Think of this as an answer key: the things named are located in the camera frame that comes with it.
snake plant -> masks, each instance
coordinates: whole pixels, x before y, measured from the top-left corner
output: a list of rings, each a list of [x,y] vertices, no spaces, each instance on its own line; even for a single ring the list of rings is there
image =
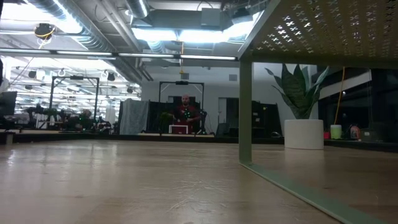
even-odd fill
[[[265,68],[268,74],[275,78],[276,83],[282,89],[273,86],[282,95],[287,106],[290,107],[296,119],[309,119],[313,105],[319,100],[321,83],[328,74],[329,67],[322,72],[318,80],[313,84],[311,77],[308,74],[308,67],[301,70],[299,65],[296,65],[294,73],[291,74],[282,64],[282,76],[274,75],[272,71]]]

ceiling light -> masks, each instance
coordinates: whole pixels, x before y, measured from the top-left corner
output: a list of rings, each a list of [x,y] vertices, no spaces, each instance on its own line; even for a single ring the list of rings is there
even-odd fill
[[[242,35],[248,35],[253,28],[253,21],[241,22],[239,24],[234,24],[230,28],[224,30],[224,35],[228,38],[240,37]]]
[[[159,40],[177,40],[174,30],[166,29],[132,29],[134,35],[139,40],[159,41]]]
[[[108,72],[108,81],[113,82],[115,80],[114,73],[113,72]]]
[[[233,15],[232,15],[232,22],[233,24],[239,24],[241,22],[249,22],[252,21],[253,17],[250,14],[250,12],[245,8],[242,7],[238,9]]]
[[[121,57],[142,57],[142,58],[174,58],[172,54],[136,54],[136,53],[120,53]]]
[[[87,59],[90,59],[90,60],[116,60],[116,57],[88,56]]]
[[[96,88],[96,86],[93,85],[81,85],[80,87],[85,87],[85,88]],[[112,86],[99,86],[100,88],[113,88]]]
[[[238,60],[236,57],[225,57],[225,56],[204,56],[204,55],[181,55],[182,59],[205,59],[205,60]]]
[[[19,96],[43,96],[43,97],[49,97],[50,93],[32,93],[32,92],[18,92]],[[64,97],[64,96],[73,96],[75,98],[79,98],[79,99],[87,99],[87,100],[94,100],[95,99],[95,95],[87,95],[87,94],[64,94],[64,93],[54,93],[53,97]],[[128,98],[132,98],[132,99],[139,99],[136,95],[108,95],[108,97],[112,97],[112,98],[121,98],[121,99],[128,99]],[[104,95],[98,95],[98,99],[99,100],[103,100],[105,99]]]
[[[109,52],[79,52],[79,51],[58,50],[57,53],[64,55],[112,56],[112,53]]]
[[[191,43],[220,43],[228,40],[222,31],[183,30],[179,40]]]
[[[49,50],[36,50],[36,49],[9,49],[0,48],[2,53],[20,53],[20,54],[50,54]]]

white planter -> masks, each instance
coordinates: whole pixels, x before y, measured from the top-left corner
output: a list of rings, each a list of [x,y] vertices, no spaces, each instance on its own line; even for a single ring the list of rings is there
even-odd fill
[[[318,119],[285,120],[285,147],[323,149],[323,121]]]

ceiling pipe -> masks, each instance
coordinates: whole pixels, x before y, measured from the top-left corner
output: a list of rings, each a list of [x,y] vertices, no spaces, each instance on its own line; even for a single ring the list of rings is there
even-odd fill
[[[146,0],[126,0],[127,8],[134,18],[143,19],[149,14],[149,5]]]
[[[103,2],[101,0],[94,0],[94,2],[104,12],[105,16],[109,19],[113,27],[117,30],[123,40],[128,44],[128,46],[131,47],[134,51],[139,52],[137,45],[123,32],[123,30],[121,30],[120,26],[116,23],[111,14],[108,12]]]
[[[95,52],[115,52],[116,48],[109,42],[109,40],[101,33],[95,26],[93,21],[70,0],[25,0],[34,5],[36,8],[53,15],[60,21],[65,21],[70,17],[75,20],[79,26],[82,27],[80,34],[88,35],[89,37],[75,37],[73,38],[81,45],[90,51]],[[111,62],[126,80],[135,83],[141,83],[142,77],[136,73],[132,67],[121,58],[117,58]]]
[[[113,14],[113,16],[116,18],[116,20],[119,22],[119,25],[122,27],[122,29],[125,31],[125,33],[127,34],[127,36],[131,39],[131,41],[134,43],[134,45],[137,46],[138,50],[137,51],[141,51],[140,47],[139,47],[139,42],[136,38],[136,36],[132,33],[131,28],[129,28],[124,19],[119,15],[118,11],[116,10],[116,8],[113,6],[113,4],[111,4],[111,2],[109,0],[103,0],[104,5],[106,6],[107,9],[109,9],[109,11]]]

bald man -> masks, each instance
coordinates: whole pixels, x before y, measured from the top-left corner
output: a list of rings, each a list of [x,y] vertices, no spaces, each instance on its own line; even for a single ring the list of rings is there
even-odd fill
[[[188,133],[192,133],[193,123],[200,120],[200,115],[197,109],[189,105],[189,96],[184,94],[181,97],[182,105],[178,106],[174,111],[174,118],[177,120],[177,125],[188,125]]]

